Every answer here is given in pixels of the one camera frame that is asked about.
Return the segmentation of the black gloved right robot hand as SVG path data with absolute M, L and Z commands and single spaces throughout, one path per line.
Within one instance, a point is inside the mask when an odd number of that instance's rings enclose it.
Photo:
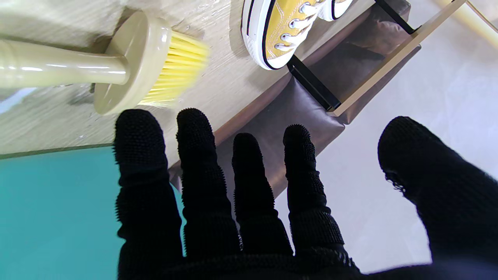
M 288 126 L 283 137 L 290 240 L 256 138 L 240 133 L 234 139 L 231 207 L 207 117 L 188 108 L 177 124 L 185 256 L 160 125 L 141 109 L 125 110 L 116 120 L 117 234 L 124 239 L 119 280 L 497 279 L 496 179 L 409 117 L 398 116 L 384 129 L 379 166 L 416 207 L 432 262 L 371 274 L 361 273 L 344 248 L 304 126 Z

